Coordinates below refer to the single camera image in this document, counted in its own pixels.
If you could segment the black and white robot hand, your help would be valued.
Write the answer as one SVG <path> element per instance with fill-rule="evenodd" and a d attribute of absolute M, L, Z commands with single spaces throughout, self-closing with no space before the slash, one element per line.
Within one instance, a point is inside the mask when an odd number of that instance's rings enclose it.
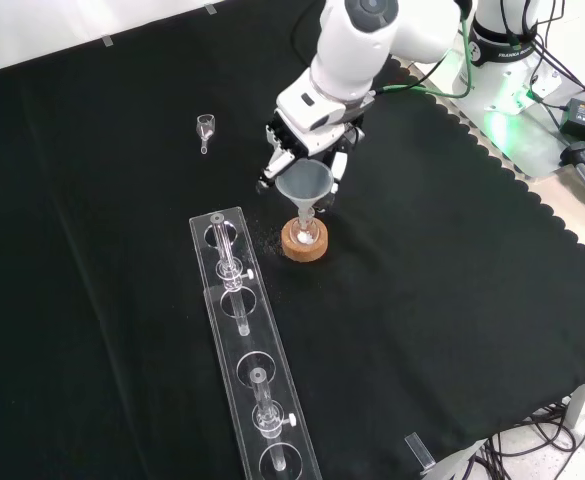
<path fill-rule="evenodd" d="M 266 138 L 273 153 L 257 185 L 272 187 L 275 180 L 301 159 L 316 159 L 333 176 L 329 193 L 314 208 L 320 212 L 334 203 L 348 163 L 349 153 L 362 141 L 364 113 L 373 105 L 374 93 L 346 102 L 323 92 L 306 69 L 276 99 Z"/>

